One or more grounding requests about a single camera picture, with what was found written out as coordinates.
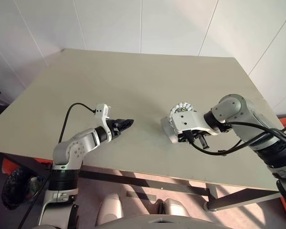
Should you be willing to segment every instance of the floor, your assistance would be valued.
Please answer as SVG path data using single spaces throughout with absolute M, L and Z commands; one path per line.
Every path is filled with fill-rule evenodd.
M 6 175 L 1 173 L 1 162 L 2 157 L 0 156 L 0 195 L 4 180 L 6 178 Z M 180 181 L 167 177 L 134 174 L 130 172 L 100 168 L 89 169 L 96 172 L 125 175 L 129 177 L 136 176 L 137 178 L 145 178 L 170 183 L 188 184 L 188 181 Z M 203 183 L 198 182 L 190 182 L 190 185 L 204 187 Z M 117 193 L 120 196 L 124 216 L 149 213 L 153 214 L 157 211 L 157 202 L 155 200 L 166 200 L 167 198 L 172 198 L 182 202 L 192 217 L 222 224 L 233 229 L 286 229 L 286 214 L 279 199 L 273 199 L 258 204 L 251 204 L 240 208 L 222 210 L 215 213 L 207 213 L 202 209 L 202 204 L 207 198 L 198 195 L 183 194 L 153 188 L 132 187 L 129 185 L 121 185 L 117 183 L 83 178 L 79 179 L 79 189 L 80 194 L 78 195 L 76 203 L 80 206 L 80 229 L 94 228 L 99 205 L 106 195 L 110 193 Z M 219 197 L 228 193 L 239 191 L 240 189 L 241 188 L 238 187 L 217 186 Z M 134 192 L 145 193 L 151 200 L 140 199 L 138 197 L 128 197 L 126 196 L 127 191 L 133 194 Z M 16 210 L 10 211 L 5 209 L 0 198 L 0 229 L 16 228 L 28 205 L 29 203 L 26 203 Z M 23 227 L 24 229 L 31 229 L 36 225 L 41 205 L 42 198 L 39 198 Z

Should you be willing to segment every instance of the beige tabletop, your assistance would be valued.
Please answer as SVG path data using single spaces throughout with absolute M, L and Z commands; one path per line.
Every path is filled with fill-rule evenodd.
M 178 102 L 205 113 L 227 94 L 255 103 L 277 127 L 279 120 L 234 58 L 65 50 L 0 116 L 0 152 L 52 159 L 68 107 L 111 106 L 112 119 L 134 124 L 84 160 L 85 165 L 214 184 L 277 190 L 276 179 L 248 147 L 227 156 L 205 155 L 171 144 L 160 119 Z M 89 127 L 94 115 L 74 107 L 63 140 Z M 210 150 L 228 149 L 238 137 L 206 138 Z

